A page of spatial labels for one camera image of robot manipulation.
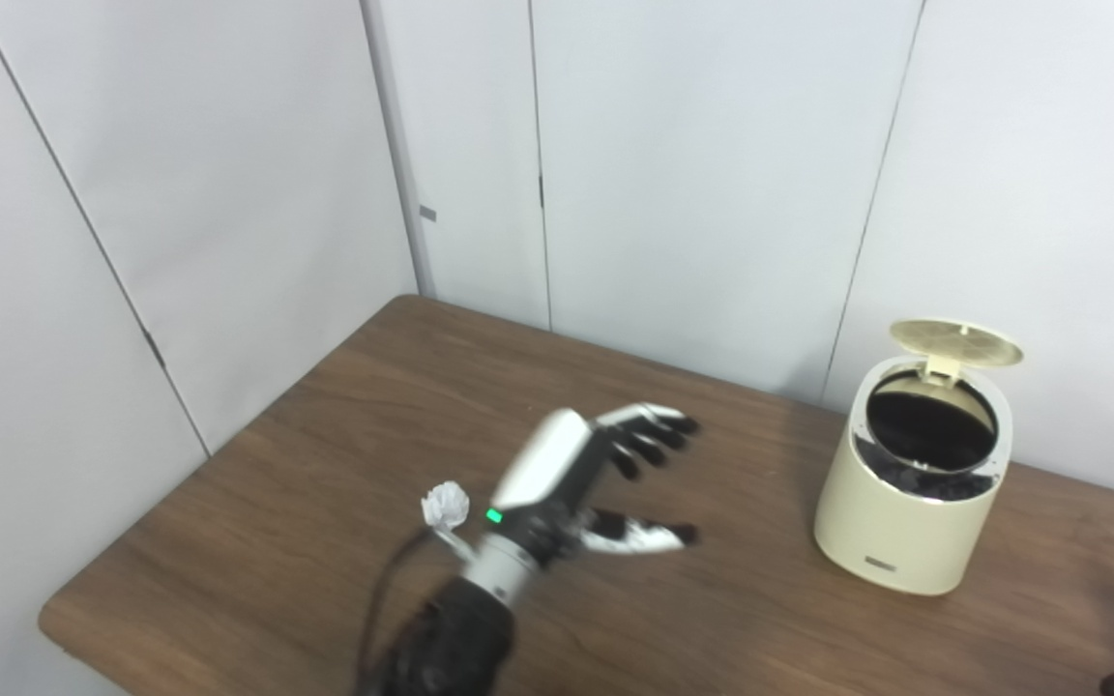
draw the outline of cream trash can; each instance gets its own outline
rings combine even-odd
[[[863,580],[913,595],[952,590],[1008,470],[1013,414],[978,369],[1022,361],[1016,344],[945,320],[895,323],[916,355],[862,380],[814,518],[814,539]]]

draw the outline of white crumpled paper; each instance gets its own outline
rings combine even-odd
[[[424,523],[430,528],[448,531],[467,521],[467,511],[472,507],[472,501],[463,487],[447,480],[429,490],[420,506],[423,508]]]

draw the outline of black cable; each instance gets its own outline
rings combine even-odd
[[[363,616],[363,629],[359,631],[359,653],[355,656],[355,686],[352,693],[359,693],[359,687],[368,674],[368,659],[371,657],[372,635],[377,633],[377,620],[380,617],[381,607],[384,605],[384,594],[389,590],[389,582],[393,574],[398,571],[403,560],[423,546],[424,541],[432,539],[432,528],[424,526],[419,531],[411,535],[410,539],[402,542],[393,556],[385,561],[381,568],[381,575],[377,577],[377,582],[372,586],[372,594],[368,598],[368,612]]]

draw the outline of wall seam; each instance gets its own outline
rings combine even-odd
[[[58,153],[56,153],[55,147],[49,141],[49,137],[46,136],[45,128],[40,127],[40,120],[37,119],[37,114],[32,109],[32,105],[28,101],[28,97],[23,92],[23,88],[14,75],[14,70],[11,69],[11,62],[8,61],[8,57],[3,52],[3,48],[0,46],[0,62],[3,65],[3,70],[8,73],[8,79],[11,80],[11,87],[14,88],[17,96],[19,97],[19,102],[23,105],[26,114],[28,114],[28,120],[32,122],[32,127],[37,131],[37,136],[40,137],[40,141],[46,147],[46,153],[49,155],[50,163],[53,163],[56,170],[58,171],[59,178],[62,180],[62,185],[67,187],[67,194],[70,195],[71,202],[76,203],[76,210],[79,212],[80,219],[85,222],[85,228],[88,229],[90,237],[92,237],[92,243],[97,244],[97,249],[101,254],[101,259],[106,262],[106,267],[110,268],[110,276],[114,277],[115,285],[119,287],[120,295],[125,303],[128,304],[128,311],[131,312],[131,317],[136,321],[136,326],[140,330],[141,340],[145,341],[146,345],[152,345],[152,334],[149,329],[145,325],[145,321],[140,316],[140,312],[136,308],[136,303],[133,303],[131,295],[128,294],[127,285],[124,285],[123,277],[119,275],[119,268],[116,268],[114,263],[110,261],[110,254],[106,251],[106,244],[101,243],[101,237],[99,237],[97,229],[92,226],[92,220],[88,215],[88,210],[85,210],[85,203],[80,202],[80,197],[76,194],[76,187],[71,185],[70,177],[67,176],[67,170],[62,167],[61,159],[58,158]],[[204,435],[201,435],[201,429],[195,427],[195,419],[192,418],[192,411],[187,406],[187,402],[183,400],[182,393],[178,391],[178,385],[174,383],[174,378],[166,366],[166,363],[160,360],[160,353],[154,347],[150,349],[152,355],[155,356],[157,366],[163,374],[166,376],[166,383],[172,389],[174,393],[174,399],[178,401],[178,405],[183,410],[183,415],[187,419],[187,423],[192,428],[192,433],[195,435],[195,440],[199,442],[201,450],[204,450],[205,458],[211,458],[209,447],[204,441]]]

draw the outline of robotic finger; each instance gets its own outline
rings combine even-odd
[[[663,553],[681,551],[698,541],[698,529],[692,523],[656,523],[656,521],[623,516],[622,512],[592,510],[596,516],[580,541],[584,549],[597,553]]]

